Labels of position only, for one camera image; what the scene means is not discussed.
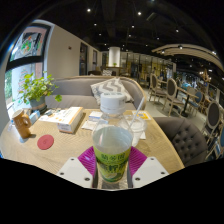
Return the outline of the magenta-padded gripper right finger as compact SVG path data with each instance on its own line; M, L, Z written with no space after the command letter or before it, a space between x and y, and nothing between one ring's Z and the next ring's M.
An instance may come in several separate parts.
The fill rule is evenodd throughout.
M140 188L168 175L166 169L155 157L147 157L132 147L127 167L129 188Z

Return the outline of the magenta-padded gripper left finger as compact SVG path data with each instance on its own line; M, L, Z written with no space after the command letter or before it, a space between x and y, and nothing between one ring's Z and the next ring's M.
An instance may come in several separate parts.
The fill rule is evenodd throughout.
M57 176L84 188L96 188L98 169L94 149L90 147L78 157L70 157Z

